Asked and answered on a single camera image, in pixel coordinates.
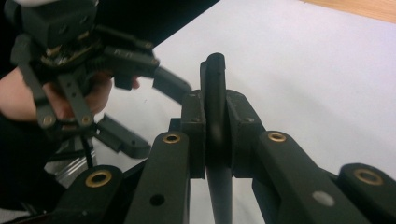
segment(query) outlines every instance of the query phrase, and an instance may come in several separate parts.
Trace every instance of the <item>white surface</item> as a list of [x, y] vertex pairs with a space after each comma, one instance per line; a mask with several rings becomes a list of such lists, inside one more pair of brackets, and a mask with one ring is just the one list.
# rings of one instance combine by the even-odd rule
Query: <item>white surface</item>
[[[227, 88], [246, 95], [267, 130], [290, 134], [318, 166], [373, 165], [396, 178], [396, 25], [288, 0], [222, 0], [155, 49], [199, 89], [199, 66], [226, 59]], [[150, 142], [180, 106], [142, 80], [113, 90], [107, 114]], [[134, 162], [97, 150], [99, 163]], [[191, 186], [191, 223], [214, 223], [204, 180]], [[263, 223], [249, 181], [233, 185], [234, 223]]]

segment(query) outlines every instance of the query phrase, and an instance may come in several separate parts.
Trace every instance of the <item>human hand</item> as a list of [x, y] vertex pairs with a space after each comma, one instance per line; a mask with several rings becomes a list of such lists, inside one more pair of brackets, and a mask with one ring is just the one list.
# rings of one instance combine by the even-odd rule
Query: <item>human hand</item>
[[[97, 114], [107, 103], [112, 82], [106, 72], [98, 72], [92, 79], [92, 89], [85, 97], [91, 112]], [[133, 77], [133, 88], [137, 89], [137, 77]], [[73, 118], [73, 111], [65, 97], [51, 83], [43, 86], [49, 103], [52, 105], [58, 119]], [[9, 119], [17, 121], [36, 121], [36, 108], [32, 92], [23, 81], [21, 70], [16, 68], [0, 79], [0, 113]]]

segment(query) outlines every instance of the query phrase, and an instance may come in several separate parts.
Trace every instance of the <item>wooden surface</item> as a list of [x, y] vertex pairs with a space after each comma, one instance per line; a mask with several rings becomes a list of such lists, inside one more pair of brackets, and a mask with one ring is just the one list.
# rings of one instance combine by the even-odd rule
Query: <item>wooden surface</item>
[[303, 0], [361, 16], [396, 23], [396, 0]]

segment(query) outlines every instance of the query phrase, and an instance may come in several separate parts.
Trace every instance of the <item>brass ring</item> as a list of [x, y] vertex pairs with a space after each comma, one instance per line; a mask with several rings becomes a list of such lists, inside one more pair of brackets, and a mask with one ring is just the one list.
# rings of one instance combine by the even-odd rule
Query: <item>brass ring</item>
[[268, 138], [274, 142], [286, 141], [286, 136], [281, 133], [268, 133]]
[[371, 170], [368, 169], [357, 169], [353, 172], [353, 174], [358, 178], [361, 182], [364, 182], [369, 185], [383, 185], [384, 180], [382, 177]]
[[111, 177], [112, 175], [108, 170], [98, 170], [87, 177], [87, 179], [85, 180], [85, 185], [90, 188], [99, 188], [107, 184], [108, 181], [111, 180]]
[[180, 141], [180, 136], [174, 133], [167, 134], [163, 141], [167, 144], [174, 144]]

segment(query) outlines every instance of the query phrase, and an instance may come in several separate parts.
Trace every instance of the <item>person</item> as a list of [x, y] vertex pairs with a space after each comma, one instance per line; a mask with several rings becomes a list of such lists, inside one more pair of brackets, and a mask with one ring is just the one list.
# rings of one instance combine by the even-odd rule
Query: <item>person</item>
[[[36, 122], [32, 92], [18, 67], [9, 63], [11, 47], [17, 35], [1, 16], [0, 54], [0, 207], [19, 209], [28, 203], [38, 210], [51, 211], [65, 191], [44, 166], [59, 149], [61, 140], [50, 140]], [[139, 84], [133, 77], [133, 88]], [[112, 88], [108, 72], [91, 78], [91, 91], [85, 101], [93, 114], [102, 111]], [[52, 83], [43, 86], [58, 119], [73, 118], [65, 97]]]

